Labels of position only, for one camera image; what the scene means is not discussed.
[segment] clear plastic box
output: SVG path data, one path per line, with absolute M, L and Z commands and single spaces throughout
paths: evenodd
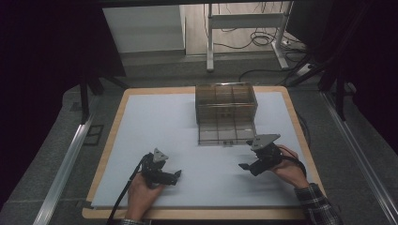
M 195 98 L 199 144 L 242 144 L 254 138 L 257 101 L 250 83 L 198 84 Z

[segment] wooden frame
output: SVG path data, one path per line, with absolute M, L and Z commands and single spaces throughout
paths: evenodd
M 321 190 L 325 193 L 319 178 L 318 172 L 314 165 L 310 149 L 305 141 L 304 134 L 301 130 L 298 117 L 293 107 L 293 103 L 287 92 L 287 89 L 281 86 L 255 86 L 254 92 L 281 92 L 283 95 L 284 103 L 291 117 L 293 127 L 296 131 L 298 142 L 301 151 L 307 162 L 307 170 L 311 172 L 313 180 L 319 185 Z M 100 184 L 103 173 L 111 155 L 115 136 L 119 129 L 120 122 L 123 118 L 126 104 L 130 95 L 158 95 L 158 94 L 194 94 L 194 87 L 165 87 L 165 88 L 136 88 L 128 89 L 125 91 L 122 100 L 117 110 L 114 123 L 112 125 L 108 140 L 105 144 L 102 157 L 99 161 L 97 172 L 94 176 L 91 188 L 88 192 L 86 200 L 91 203 L 94 195 Z M 82 211 L 84 218 L 107 218 L 111 214 L 111 209 L 89 209 L 84 208 Z M 126 210 L 117 210 L 115 218 L 123 218 Z M 304 219 L 304 215 L 300 207 L 261 207 L 261 208 L 157 208 L 150 209 L 146 212 L 144 218 L 146 219 Z

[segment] forearm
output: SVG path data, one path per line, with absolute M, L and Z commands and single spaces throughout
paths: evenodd
M 317 184 L 310 184 L 307 188 L 295 188 L 304 215 L 312 224 L 343 224 L 336 211 L 330 205 Z

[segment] black cable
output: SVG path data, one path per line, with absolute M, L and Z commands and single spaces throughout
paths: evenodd
M 205 32 L 206 32 L 206 36 L 208 37 L 208 33 L 207 33 L 207 25 L 206 25 L 206 14 L 205 14 L 205 4 L 203 4 L 203 19 L 204 19 L 204 24 L 205 24 Z M 235 50 L 241 50 L 241 49 L 245 49 L 247 48 L 249 45 L 251 45 L 252 43 L 256 46 L 266 46 L 268 44 L 270 44 L 272 41 L 275 40 L 276 34 L 278 32 L 278 29 L 275 30 L 274 35 L 270 35 L 267 32 L 261 32 L 261 31 L 257 31 L 258 28 L 255 28 L 255 31 L 251 33 L 251 40 L 248 44 L 241 46 L 241 47 L 234 47 L 234 46 L 229 46 L 226 44 L 221 44 L 221 43 L 213 43 L 213 45 L 219 45 L 219 46 L 223 46 L 226 48 L 230 48 L 230 49 L 235 49 Z M 231 32 L 237 30 L 237 28 L 233 28 L 230 30 L 223 30 L 223 32 Z M 266 41 L 266 43 L 260 43 L 257 41 L 257 39 L 264 39 Z
M 301 128 L 304 130 L 304 137 L 307 140 L 307 144 L 308 146 L 311 146 L 311 134 L 310 130 L 308 129 L 307 121 L 304 119 L 304 117 L 302 117 L 302 115 L 297 110 L 295 111 L 296 115 L 298 116 L 298 121 L 301 125 Z
M 293 153 L 291 153 L 287 148 L 278 146 L 279 148 L 282 148 L 283 150 L 285 150 L 287 153 L 289 153 L 290 155 L 292 155 L 292 157 L 294 157 L 295 159 L 298 159 L 295 155 L 293 155 Z
M 141 161 L 138 163 L 137 167 L 135 168 L 134 172 L 132 173 L 129 181 L 123 188 L 122 192 L 120 193 L 119 197 L 116 200 L 116 203 L 114 205 L 114 208 L 112 209 L 111 215 L 108 217 L 108 221 L 106 222 L 107 225 L 112 225 L 114 223 L 114 215 L 117 210 L 117 207 L 119 206 L 120 202 L 122 201 L 123 197 L 125 196 L 126 192 L 129 190 L 129 187 L 131 185 L 132 180 L 134 179 L 135 175 L 138 173 L 140 170 L 141 165 L 143 164 L 143 161 L 148 157 L 148 155 L 143 156 Z

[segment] hand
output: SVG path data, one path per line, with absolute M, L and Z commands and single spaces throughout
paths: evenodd
M 299 158 L 296 152 L 286 146 L 278 145 L 278 147 L 281 149 L 284 156 Z M 299 165 L 292 161 L 284 159 L 280 164 L 272 168 L 271 171 L 295 188 L 302 189 L 310 186 Z
M 164 187 L 165 185 L 159 185 L 154 189 L 147 187 L 144 177 L 138 172 L 129 188 L 129 208 L 125 218 L 141 220 L 146 210 L 152 206 L 152 203 L 158 198 Z

